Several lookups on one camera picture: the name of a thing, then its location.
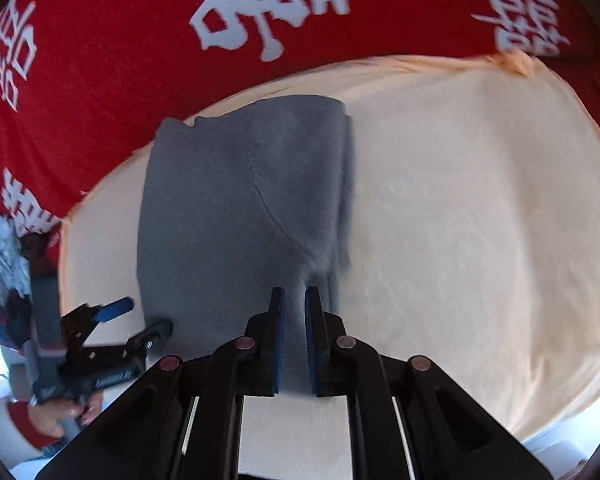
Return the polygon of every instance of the cloth fold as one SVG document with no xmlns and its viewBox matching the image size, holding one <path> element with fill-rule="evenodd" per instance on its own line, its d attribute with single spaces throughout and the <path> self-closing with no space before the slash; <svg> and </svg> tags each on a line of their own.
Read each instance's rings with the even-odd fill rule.
<svg viewBox="0 0 600 480">
<path fill-rule="evenodd" d="M 244 333 L 286 290 L 283 388 L 308 388 L 304 290 L 336 309 L 352 182 L 349 117 L 321 96 L 263 100 L 193 126 L 165 120 L 144 183 L 144 316 L 169 317 L 157 349 L 191 359 Z"/>
</svg>

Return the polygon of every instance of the gray handle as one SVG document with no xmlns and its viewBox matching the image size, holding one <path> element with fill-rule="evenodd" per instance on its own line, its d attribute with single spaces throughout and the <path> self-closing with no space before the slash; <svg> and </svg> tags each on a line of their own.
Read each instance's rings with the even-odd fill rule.
<svg viewBox="0 0 600 480">
<path fill-rule="evenodd" d="M 80 432 L 80 424 L 74 418 L 64 418 L 60 421 L 60 426 L 64 430 L 64 436 L 67 437 L 69 442 L 71 442 L 75 437 L 77 437 Z"/>
</svg>

